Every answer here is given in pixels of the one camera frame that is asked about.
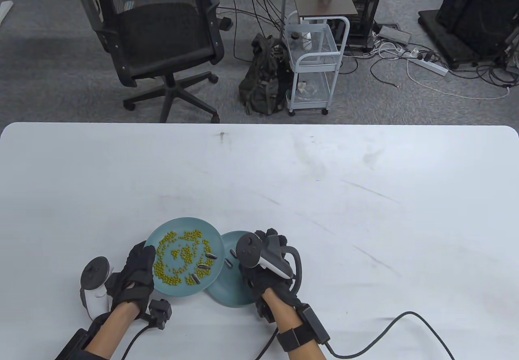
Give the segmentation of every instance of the white vr controller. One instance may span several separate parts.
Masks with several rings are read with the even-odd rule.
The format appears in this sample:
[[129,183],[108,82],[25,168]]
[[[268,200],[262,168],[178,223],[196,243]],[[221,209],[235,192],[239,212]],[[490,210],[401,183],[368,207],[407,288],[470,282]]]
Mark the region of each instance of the white vr controller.
[[110,310],[105,284],[113,269],[107,258],[98,256],[87,264],[81,274],[79,297],[92,320]]

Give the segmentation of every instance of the power strip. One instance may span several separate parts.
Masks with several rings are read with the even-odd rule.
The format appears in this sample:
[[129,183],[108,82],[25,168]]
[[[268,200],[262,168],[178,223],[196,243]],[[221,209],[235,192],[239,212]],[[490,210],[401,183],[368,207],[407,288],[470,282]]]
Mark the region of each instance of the power strip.
[[434,73],[437,73],[438,75],[445,76],[449,72],[448,69],[442,67],[441,65],[432,63],[430,61],[419,60],[416,58],[417,56],[418,56],[417,50],[414,50],[413,52],[405,52],[402,55],[402,57],[404,57],[404,58],[410,58],[409,61],[411,63],[415,63],[416,65],[419,65],[420,67],[433,71]]

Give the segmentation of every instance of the chair armrest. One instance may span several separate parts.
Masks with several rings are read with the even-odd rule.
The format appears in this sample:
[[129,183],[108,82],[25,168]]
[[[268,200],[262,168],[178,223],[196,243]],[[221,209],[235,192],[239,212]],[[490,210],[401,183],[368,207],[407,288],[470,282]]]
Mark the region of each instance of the chair armrest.
[[83,5],[83,9],[88,17],[88,21],[90,22],[90,26],[94,32],[99,32],[102,34],[117,34],[115,30],[111,30],[107,28],[102,22],[101,18],[99,18],[98,11],[96,6],[94,6],[93,0],[80,0]]
[[211,6],[207,8],[207,12],[210,12],[220,5],[220,0],[211,0]]

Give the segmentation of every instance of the hand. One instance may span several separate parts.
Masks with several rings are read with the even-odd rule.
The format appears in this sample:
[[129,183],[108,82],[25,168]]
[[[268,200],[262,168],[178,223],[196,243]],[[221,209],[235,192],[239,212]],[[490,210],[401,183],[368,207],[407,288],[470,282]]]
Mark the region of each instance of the hand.
[[126,265],[119,273],[114,273],[106,284],[108,295],[112,297],[112,311],[123,302],[134,302],[140,310],[140,318],[148,308],[153,292],[152,267],[155,259],[153,245],[144,247],[145,241],[135,245],[126,259]]
[[[267,234],[258,230],[255,233],[262,241],[266,239],[267,236],[277,235],[278,232],[274,229],[268,229]],[[286,246],[287,238],[285,236],[279,236],[279,245]],[[257,265],[254,268],[246,268],[243,267],[242,264],[239,265],[241,274],[244,279],[247,280],[249,285],[252,287],[252,297],[254,297],[254,301],[256,302],[256,306],[258,306],[258,301],[261,301],[261,297],[265,293],[267,288],[271,288],[274,290],[276,295],[284,302],[290,306],[300,306],[302,303],[297,298],[296,295],[290,293],[290,286],[292,285],[292,279],[284,279],[274,273],[269,269],[264,269]]]

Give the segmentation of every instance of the black computer case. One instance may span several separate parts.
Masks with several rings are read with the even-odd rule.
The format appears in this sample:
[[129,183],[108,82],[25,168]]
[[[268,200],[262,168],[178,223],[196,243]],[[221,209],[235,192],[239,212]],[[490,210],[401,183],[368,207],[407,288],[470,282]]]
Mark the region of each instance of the black computer case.
[[[371,30],[375,21],[378,2],[380,0],[352,0],[357,9],[357,15],[349,15],[350,34],[348,36],[347,48],[371,50],[373,40]],[[342,21],[335,21],[331,24],[332,32],[337,43],[341,43],[344,34],[344,24]]]

